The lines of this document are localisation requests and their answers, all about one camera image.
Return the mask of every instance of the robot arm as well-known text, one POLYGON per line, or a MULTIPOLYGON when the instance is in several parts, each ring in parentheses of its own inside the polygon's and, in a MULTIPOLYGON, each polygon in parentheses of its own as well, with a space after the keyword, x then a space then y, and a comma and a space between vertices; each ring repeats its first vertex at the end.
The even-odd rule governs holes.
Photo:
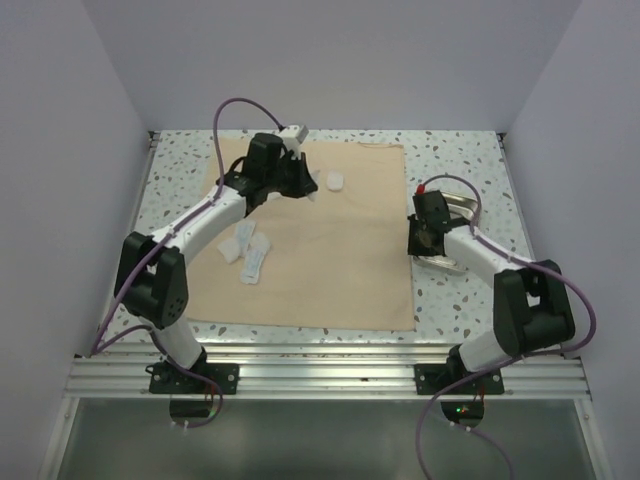
POLYGON ((125 239, 116 292, 135 265, 171 235, 156 258, 136 277, 123 304, 152 328, 159 347, 180 367, 197 371, 206 363, 204 349, 184 314, 189 299, 187 266, 217 235, 264 203, 269 193, 302 198, 317 191, 305 154, 300 151, 307 133, 305 126, 290 126, 276 135, 256 134, 247 156, 237 161, 242 162, 242 170, 236 172, 232 168, 225 174, 224 187, 214 205, 210 206, 216 187, 169 225, 148 236, 133 232, 125 239), (176 229, 195 212, 200 213, 176 229))
POLYGON ((507 259, 488 249, 476 239, 482 235, 477 228, 472 233, 467 219, 452 216, 440 191, 419 191, 413 202, 416 213, 409 217, 409 254, 455 259, 493 288, 492 328, 451 350, 446 382, 573 338, 575 325, 565 286, 512 260, 538 263, 560 273, 558 265, 516 255, 507 259))

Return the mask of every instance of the tabletop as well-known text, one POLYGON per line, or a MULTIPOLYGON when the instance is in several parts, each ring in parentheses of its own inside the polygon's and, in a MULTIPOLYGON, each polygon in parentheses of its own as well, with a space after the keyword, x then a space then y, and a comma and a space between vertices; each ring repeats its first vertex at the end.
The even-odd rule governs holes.
MULTIPOLYGON (((222 130, 224 138, 250 138, 256 131, 222 130)), ((524 227, 495 132, 451 130, 311 130, 306 142, 401 144, 405 153, 407 209, 423 180, 442 173, 462 176, 482 194, 480 228, 489 237, 521 255, 530 256, 524 227)), ((165 130, 146 182, 135 229, 148 234, 165 226, 200 199, 212 152, 210 130, 165 130)), ((464 185, 441 180, 443 191, 471 196, 464 185)), ((271 327, 191 322, 201 342, 224 343, 384 343, 452 344, 479 335, 492 324, 491 289, 473 273, 462 275, 412 263, 415 329, 358 331, 326 328, 271 327)), ((136 325, 138 320, 120 307, 105 338, 136 325)), ((126 342, 150 342, 134 332, 126 342)))

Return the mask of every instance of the black mounting plate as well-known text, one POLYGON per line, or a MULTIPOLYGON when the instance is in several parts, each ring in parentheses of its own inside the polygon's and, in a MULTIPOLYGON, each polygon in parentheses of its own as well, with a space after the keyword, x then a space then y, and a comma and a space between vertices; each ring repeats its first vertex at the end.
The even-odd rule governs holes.
MULTIPOLYGON (((151 374, 149 393, 190 395, 204 393, 207 389, 204 382, 182 374, 167 362, 149 365, 145 371, 151 374)), ((194 373, 216 382, 224 395, 235 395, 240 377, 237 363, 205 363, 199 365, 194 373)))
MULTIPOLYGON (((433 395, 445 388, 449 370, 442 364, 418 363, 413 366, 416 392, 418 395, 433 395)), ((502 395, 504 384, 500 370, 493 370, 482 377, 453 389, 448 395, 475 395, 484 386, 485 395, 502 395)))

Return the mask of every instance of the tan cloth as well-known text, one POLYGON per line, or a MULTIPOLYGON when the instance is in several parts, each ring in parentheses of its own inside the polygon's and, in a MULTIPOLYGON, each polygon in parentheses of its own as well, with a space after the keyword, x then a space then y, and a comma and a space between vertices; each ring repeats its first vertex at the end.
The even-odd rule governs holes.
MULTIPOLYGON (((247 141, 222 140, 227 165, 247 141)), ((320 170, 315 202, 279 198, 250 218, 271 240, 257 285, 240 283, 241 258, 227 265, 216 245, 188 269, 189 318, 205 322, 412 330, 413 297, 406 253, 404 150, 396 145, 309 142, 311 172, 320 170), (341 192, 326 187, 329 170, 344 175, 341 192)), ((203 193, 218 177, 211 160, 203 193)))

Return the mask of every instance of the white wall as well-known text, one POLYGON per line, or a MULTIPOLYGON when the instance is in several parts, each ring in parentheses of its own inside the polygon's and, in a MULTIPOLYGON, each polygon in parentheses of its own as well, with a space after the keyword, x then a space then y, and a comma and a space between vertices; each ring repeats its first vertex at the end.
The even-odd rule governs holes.
MULTIPOLYGON (((243 95, 313 127, 498 131, 580 3, 84 2, 150 128, 210 128, 216 105, 243 95)), ((248 108, 224 125, 270 126, 248 108)))
POLYGON ((620 479, 640 478, 639 25, 635 0, 583 0, 507 136, 537 256, 556 259, 599 314, 583 360, 620 479))
POLYGON ((35 478, 145 140, 80 0, 0 2, 0 478, 35 478))

